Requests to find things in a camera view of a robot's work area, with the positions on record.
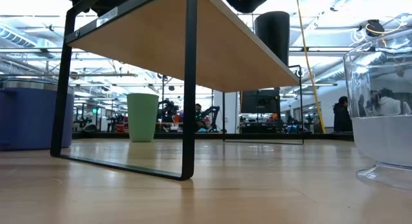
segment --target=ceiling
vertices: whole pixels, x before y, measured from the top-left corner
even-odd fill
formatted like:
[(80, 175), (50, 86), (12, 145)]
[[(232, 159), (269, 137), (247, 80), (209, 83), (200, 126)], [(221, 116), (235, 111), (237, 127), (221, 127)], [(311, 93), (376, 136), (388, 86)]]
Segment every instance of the ceiling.
[[(299, 4), (306, 45), (310, 47), (352, 48), (358, 46), (371, 38), (365, 34), (363, 28), (370, 19), (378, 19), (386, 32), (409, 28), (412, 25), (412, 6), (410, 6), (412, 0), (299, 0)], [(11, 30), (25, 40), (23, 43), (0, 38), (0, 48), (23, 48), (29, 45), (32, 48), (57, 48), (50, 49), (47, 53), (39, 49), (30, 50), (30, 52), (9, 51), (8, 53), (3, 50), (2, 53), (0, 52), (0, 73), (49, 75), (58, 73), (59, 48), (62, 45), (65, 13), (70, 7), (71, 2), (67, 0), (0, 0), (0, 28)], [(233, 11), (253, 30), (254, 19), (259, 14), (275, 10), (290, 14), (290, 46), (302, 47), (303, 39), (296, 0), (268, 0), (253, 14), (238, 14), (235, 10)], [(76, 28), (96, 18), (94, 12), (81, 13), (76, 18)], [(344, 78), (342, 70), (342, 53), (344, 52), (330, 55), (328, 52), (320, 51), (310, 55), (310, 65), (318, 83), (334, 83)], [(71, 72), (83, 76), (72, 77), (70, 84), (112, 85), (106, 88), (109, 89), (109, 93), (102, 87), (77, 86), (80, 92), (98, 97), (121, 98), (132, 92), (156, 93), (156, 90), (162, 90), (162, 77), (159, 78), (151, 71), (82, 51), (74, 53), (73, 60)], [(291, 52), (289, 65), (296, 64), (306, 66), (306, 59), (301, 54)], [(112, 76), (90, 76), (97, 74), (111, 74)], [(174, 91), (169, 91), (166, 87), (166, 92), (170, 93), (167, 96), (182, 101), (183, 89), (180, 86), (183, 82), (177, 79), (167, 79), (167, 83), (174, 85)], [(121, 86), (120, 84), (139, 86)], [(284, 91), (293, 93), (295, 88), (286, 88)], [(210, 104), (212, 93), (210, 89), (198, 87), (196, 92), (198, 98), (204, 100), (202, 102)]]

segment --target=desk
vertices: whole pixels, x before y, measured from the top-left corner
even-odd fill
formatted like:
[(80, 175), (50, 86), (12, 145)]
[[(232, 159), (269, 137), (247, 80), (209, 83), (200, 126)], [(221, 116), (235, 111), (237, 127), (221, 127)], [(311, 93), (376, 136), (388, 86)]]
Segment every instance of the desk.
[[(186, 180), (194, 172), (196, 83), (224, 93), (299, 84), (298, 77), (221, 0), (129, 0), (74, 32), (76, 15), (96, 1), (82, 0), (66, 15), (52, 156)], [(72, 48), (184, 80), (181, 174), (61, 155)]]

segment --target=wall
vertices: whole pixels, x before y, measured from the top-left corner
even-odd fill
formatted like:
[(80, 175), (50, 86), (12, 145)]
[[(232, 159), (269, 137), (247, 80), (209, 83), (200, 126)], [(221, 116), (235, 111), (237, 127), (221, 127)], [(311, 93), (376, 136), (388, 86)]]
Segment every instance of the wall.
[[(213, 92), (213, 106), (219, 106), (220, 107), (220, 113), (219, 116), (216, 119), (216, 125), (218, 126), (218, 129), (223, 128), (223, 122), (222, 122), (222, 117), (223, 117), (223, 102), (222, 102), (222, 92), (220, 91), (214, 91)], [(226, 117), (226, 130), (227, 133), (237, 133), (238, 125), (239, 125), (239, 115), (238, 115), (238, 110), (239, 110), (239, 101), (238, 101), (238, 96), (237, 93), (226, 93), (225, 94), (225, 117)]]
[[(333, 127), (333, 105), (338, 102), (341, 96), (348, 96), (346, 89), (346, 82), (344, 80), (338, 81), (337, 86), (321, 86), (317, 90), (318, 101), (321, 103), (321, 112), (325, 127)], [(303, 95), (303, 105), (315, 104), (315, 97), (313, 95)], [(292, 106), (292, 110), (301, 107), (301, 102), (297, 100), (287, 100), (281, 102), (281, 111), (287, 111)]]

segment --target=black metal frame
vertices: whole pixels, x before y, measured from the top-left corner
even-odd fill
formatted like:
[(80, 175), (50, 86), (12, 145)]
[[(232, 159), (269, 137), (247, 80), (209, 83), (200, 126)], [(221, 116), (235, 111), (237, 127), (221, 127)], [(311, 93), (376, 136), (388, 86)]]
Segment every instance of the black metal frame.
[[(198, 0), (186, 0), (186, 27), (185, 27), (185, 81), (184, 81), (184, 103), (185, 122), (183, 123), (183, 147), (182, 147), (182, 173), (172, 173), (148, 169), (143, 167), (134, 167), (130, 165), (120, 165), (117, 163), (102, 162), (99, 160), (92, 160), (89, 158), (74, 157), (61, 154), (62, 136), (64, 126), (64, 114), (66, 112), (66, 99), (68, 82), (70, 76), (70, 63), (72, 47), (68, 44), (78, 38), (81, 38), (88, 33), (107, 25), (111, 21), (96, 27), (96, 22), (93, 21), (80, 30), (74, 33), (75, 18), (82, 11), (89, 8), (99, 0), (82, 0), (73, 8), (68, 10), (66, 14), (66, 25), (64, 28), (64, 42), (62, 47), (61, 66), (59, 72), (59, 83), (57, 86), (57, 98), (55, 104), (55, 116), (53, 123), (53, 133), (51, 138), (50, 154), (54, 157), (75, 160), (78, 162), (92, 163), (99, 166), (110, 167), (114, 169), (121, 169), (135, 173), (148, 174), (151, 176), (159, 176), (162, 178), (174, 180), (187, 180), (193, 176), (194, 173), (194, 139), (195, 139), (195, 98), (196, 98), (196, 36), (197, 36), (197, 13)], [(120, 5), (118, 14), (112, 18), (112, 21), (119, 19), (123, 15), (129, 13), (134, 9), (138, 9), (142, 5), (151, 2), (152, 0), (129, 0)]]
[[(301, 92), (301, 143), (279, 143), (279, 142), (262, 142), (262, 141), (241, 141), (241, 140), (226, 140), (223, 136), (223, 141), (228, 143), (253, 143), (253, 144), (284, 144), (284, 145), (304, 145), (304, 133), (303, 133), (303, 100), (302, 100), (302, 67), (300, 65), (289, 66), (289, 68), (299, 67), (299, 71), (296, 71), (295, 75), (299, 77), (299, 89)], [(223, 93), (223, 128), (225, 128), (225, 94)]]

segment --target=green cup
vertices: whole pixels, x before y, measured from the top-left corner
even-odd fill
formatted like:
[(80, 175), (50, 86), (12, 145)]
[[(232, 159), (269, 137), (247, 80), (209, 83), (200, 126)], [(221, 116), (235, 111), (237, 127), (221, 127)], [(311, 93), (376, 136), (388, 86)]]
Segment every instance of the green cup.
[(159, 96), (130, 93), (127, 95), (129, 136), (132, 142), (152, 142), (155, 137)]

